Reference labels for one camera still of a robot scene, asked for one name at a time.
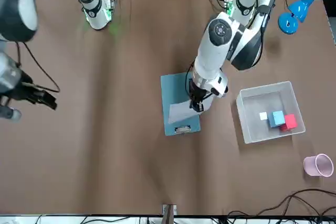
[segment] clear plastic container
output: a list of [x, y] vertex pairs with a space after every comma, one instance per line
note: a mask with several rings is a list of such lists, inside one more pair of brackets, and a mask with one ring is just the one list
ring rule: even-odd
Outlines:
[[[306, 131], [290, 81], [242, 89], [236, 102], [244, 142], [247, 144]], [[268, 120], [261, 120], [259, 115], [262, 112], [269, 114], [280, 110], [284, 115], [294, 114], [298, 126], [282, 132], [279, 127], [271, 128]]]

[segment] table surface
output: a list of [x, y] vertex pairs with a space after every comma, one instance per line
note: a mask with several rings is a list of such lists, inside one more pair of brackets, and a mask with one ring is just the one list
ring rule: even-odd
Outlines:
[[[294, 35], [279, 30], [284, 0], [276, 0], [260, 63], [241, 72], [225, 63], [228, 95], [202, 114], [201, 132], [171, 137], [160, 76], [194, 60], [217, 11], [209, 0], [118, 0], [102, 31], [89, 28], [77, 0], [37, 0], [37, 9], [39, 31], [29, 46], [61, 93], [56, 111], [14, 102], [22, 120], [1, 122], [1, 213], [160, 214], [168, 203], [180, 215], [253, 215], [296, 190], [336, 190], [336, 175], [309, 178], [302, 169], [317, 153], [336, 162], [336, 48], [322, 0]], [[15, 59], [14, 45], [8, 54]], [[24, 47], [22, 59], [36, 83], [52, 85]], [[239, 91], [287, 80], [306, 132], [244, 144]], [[318, 210], [335, 205], [320, 193], [302, 197]], [[288, 214], [314, 212], [293, 200]]]

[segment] cube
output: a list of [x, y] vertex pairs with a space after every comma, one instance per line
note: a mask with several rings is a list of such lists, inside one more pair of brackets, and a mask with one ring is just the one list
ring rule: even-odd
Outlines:
[[261, 112], [259, 113], [260, 120], [267, 120], [267, 113], [266, 112]]
[[270, 113], [268, 115], [268, 121], [271, 128], [279, 127], [285, 124], [285, 117], [282, 110]]
[[285, 115], [285, 124], [280, 126], [281, 131], [290, 131], [298, 126], [294, 114]]

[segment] plastic cup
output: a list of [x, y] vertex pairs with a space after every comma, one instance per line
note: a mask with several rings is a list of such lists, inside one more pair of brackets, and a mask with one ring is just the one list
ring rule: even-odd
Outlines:
[[306, 157], [303, 167], [310, 176], [330, 177], [334, 172], [334, 164], [326, 154]]

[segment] blue clipboard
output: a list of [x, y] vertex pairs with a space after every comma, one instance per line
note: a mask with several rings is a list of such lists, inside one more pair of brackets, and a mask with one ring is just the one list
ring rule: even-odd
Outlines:
[[185, 75], [186, 72], [161, 76], [163, 123], [166, 136], [192, 133], [201, 130], [199, 115], [172, 124], [168, 123], [170, 105], [189, 100], [185, 92]]

